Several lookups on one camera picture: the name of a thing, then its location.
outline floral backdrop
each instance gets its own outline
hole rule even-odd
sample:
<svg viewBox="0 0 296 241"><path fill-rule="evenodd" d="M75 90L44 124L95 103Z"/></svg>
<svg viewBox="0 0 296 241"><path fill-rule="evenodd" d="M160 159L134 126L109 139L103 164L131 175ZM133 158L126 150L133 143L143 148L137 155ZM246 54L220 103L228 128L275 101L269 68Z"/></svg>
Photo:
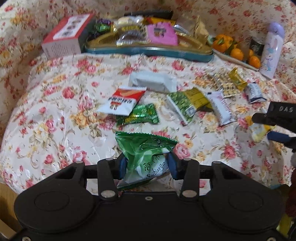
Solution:
<svg viewBox="0 0 296 241"><path fill-rule="evenodd" d="M41 42L65 15L95 12L116 16L125 11L173 9L201 16L210 33L226 33L238 40L250 31L266 33L270 21L286 31L275 79L241 69L248 81L260 84L268 100L295 102L295 5L288 0L150 0L150 1L24 1L8 0L0 8L0 169L6 183L21 192L72 161L94 164L118 154L113 116L96 113L115 88L127 83L132 71L150 69L175 75L178 89L206 88L198 78L217 66L234 65L219 58L209 63L145 56L81 55L46 61ZM220 160L265 185L288 183L291 151L277 143L250 140L250 116L268 103L247 104L245 96L229 99L237 122L217 127L213 113L198 112L194 123L183 127L166 106L165 96L146 93L144 103L155 102L161 124L130 125L124 131L145 131L176 138L175 152L201 164ZM166 188L178 189L169 175L157 180ZM95 192L95 184L90 185Z"/></svg>

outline water bottle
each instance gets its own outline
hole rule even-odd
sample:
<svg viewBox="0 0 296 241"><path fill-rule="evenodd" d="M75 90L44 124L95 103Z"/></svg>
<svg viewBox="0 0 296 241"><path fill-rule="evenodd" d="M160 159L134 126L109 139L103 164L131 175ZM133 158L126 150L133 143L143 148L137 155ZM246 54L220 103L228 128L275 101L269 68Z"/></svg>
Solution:
<svg viewBox="0 0 296 241"><path fill-rule="evenodd" d="M260 73L269 79L273 79L277 64L281 55L285 37L284 28L276 22L269 25L265 46L261 58Z"/></svg>

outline purple bottle cap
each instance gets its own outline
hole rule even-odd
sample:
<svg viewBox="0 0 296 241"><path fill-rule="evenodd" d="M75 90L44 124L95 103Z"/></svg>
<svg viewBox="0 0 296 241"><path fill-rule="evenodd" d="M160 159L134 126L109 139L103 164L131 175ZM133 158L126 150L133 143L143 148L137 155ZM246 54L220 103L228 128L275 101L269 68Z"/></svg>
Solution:
<svg viewBox="0 0 296 241"><path fill-rule="evenodd" d="M272 22L270 25L269 25L269 29L268 29L269 32L272 32L282 38L285 38L285 30L284 28L282 27L282 25L280 25L279 23L277 22Z"/></svg>

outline snack tray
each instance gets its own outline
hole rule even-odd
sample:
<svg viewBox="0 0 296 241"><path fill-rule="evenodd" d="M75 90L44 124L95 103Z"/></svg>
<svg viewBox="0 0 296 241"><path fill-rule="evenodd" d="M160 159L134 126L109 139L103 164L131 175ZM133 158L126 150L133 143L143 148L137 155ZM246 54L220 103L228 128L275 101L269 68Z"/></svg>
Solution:
<svg viewBox="0 0 296 241"><path fill-rule="evenodd" d="M178 46L135 43L131 45L116 45L119 33L104 34L97 39L86 42L85 52L92 54L145 54L147 56L166 56L184 58L190 61L209 62L213 58L212 48L200 43L186 34L176 32Z"/></svg>

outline green snack package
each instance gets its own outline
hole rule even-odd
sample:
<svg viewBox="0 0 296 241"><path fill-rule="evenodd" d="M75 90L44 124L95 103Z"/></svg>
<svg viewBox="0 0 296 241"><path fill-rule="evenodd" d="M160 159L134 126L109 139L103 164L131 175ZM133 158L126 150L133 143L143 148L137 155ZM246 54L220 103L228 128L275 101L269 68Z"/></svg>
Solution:
<svg viewBox="0 0 296 241"><path fill-rule="evenodd" d="M192 121L194 114L201 107L209 104L209 100L197 88L169 93L167 100L181 116L185 125L188 125Z"/></svg>
<svg viewBox="0 0 296 241"><path fill-rule="evenodd" d="M154 104L138 104L135 106L135 108L132 110L129 116L117 116L118 125L145 122L149 122L151 124L159 123L159 118Z"/></svg>
<svg viewBox="0 0 296 241"><path fill-rule="evenodd" d="M164 154L178 143L175 140L147 133L116 131L115 139L128 159L126 174L118 183L120 190L131 189L162 175L168 168Z"/></svg>

